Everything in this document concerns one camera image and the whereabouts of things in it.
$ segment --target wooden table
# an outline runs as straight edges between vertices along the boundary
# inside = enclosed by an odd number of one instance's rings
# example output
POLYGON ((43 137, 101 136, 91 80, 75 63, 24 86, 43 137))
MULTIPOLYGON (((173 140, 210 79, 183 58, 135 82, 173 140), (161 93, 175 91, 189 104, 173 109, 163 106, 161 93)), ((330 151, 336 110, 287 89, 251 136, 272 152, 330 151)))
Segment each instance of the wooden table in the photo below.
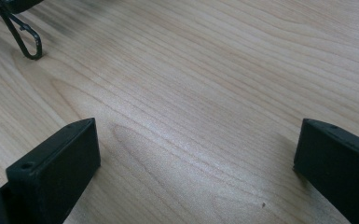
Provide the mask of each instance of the wooden table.
POLYGON ((359 1, 48 0, 20 18, 45 55, 0 20, 0 185, 95 117, 102 167, 65 223, 348 223, 292 166, 303 118, 359 135, 359 1))

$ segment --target dark spot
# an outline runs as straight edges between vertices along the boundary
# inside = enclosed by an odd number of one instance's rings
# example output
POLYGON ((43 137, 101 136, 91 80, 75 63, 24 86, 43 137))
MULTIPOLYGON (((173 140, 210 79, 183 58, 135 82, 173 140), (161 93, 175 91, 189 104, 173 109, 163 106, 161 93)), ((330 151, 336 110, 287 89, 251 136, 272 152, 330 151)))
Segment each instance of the dark spot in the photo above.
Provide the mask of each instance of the dark spot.
POLYGON ((34 165, 33 162, 26 162, 26 163, 24 163, 24 164, 21 166, 21 169, 22 169, 22 170, 28 170, 28 169, 30 169, 33 165, 34 165))

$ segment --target black plastic block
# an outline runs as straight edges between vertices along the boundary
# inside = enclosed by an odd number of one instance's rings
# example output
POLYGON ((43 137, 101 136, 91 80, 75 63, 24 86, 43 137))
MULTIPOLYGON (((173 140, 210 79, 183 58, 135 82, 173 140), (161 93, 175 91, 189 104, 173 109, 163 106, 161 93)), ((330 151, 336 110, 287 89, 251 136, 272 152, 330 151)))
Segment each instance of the black plastic block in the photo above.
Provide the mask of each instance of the black plastic block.
POLYGON ((359 224, 359 137, 304 119, 295 156, 304 175, 351 223, 359 224))
POLYGON ((9 166, 8 185, 37 223, 63 223, 100 164, 95 120, 84 119, 9 166))

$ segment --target black plastic piece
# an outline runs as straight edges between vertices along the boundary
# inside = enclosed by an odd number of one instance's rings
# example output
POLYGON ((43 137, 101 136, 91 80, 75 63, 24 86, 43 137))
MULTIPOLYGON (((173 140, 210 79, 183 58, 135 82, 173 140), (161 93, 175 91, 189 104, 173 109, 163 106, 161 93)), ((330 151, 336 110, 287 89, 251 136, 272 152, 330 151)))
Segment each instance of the black plastic piece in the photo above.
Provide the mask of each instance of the black plastic piece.
POLYGON ((100 164, 95 119, 65 126, 7 168, 0 223, 63 223, 100 164))
POLYGON ((0 0, 0 5, 13 14, 22 13, 25 10, 41 3, 43 0, 0 0))
POLYGON ((359 224, 359 137, 304 119, 295 156, 304 175, 351 223, 359 224))

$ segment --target wood grain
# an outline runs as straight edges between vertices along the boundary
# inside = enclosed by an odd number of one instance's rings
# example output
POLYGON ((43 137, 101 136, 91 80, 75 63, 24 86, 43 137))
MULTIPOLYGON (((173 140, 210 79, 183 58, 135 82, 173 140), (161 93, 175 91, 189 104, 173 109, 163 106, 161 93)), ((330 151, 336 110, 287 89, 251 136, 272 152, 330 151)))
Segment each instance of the wood grain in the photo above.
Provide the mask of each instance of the wood grain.
POLYGON ((65 223, 348 223, 292 166, 303 118, 359 135, 359 1, 48 0, 19 17, 45 55, 0 20, 0 185, 95 117, 102 167, 65 223))

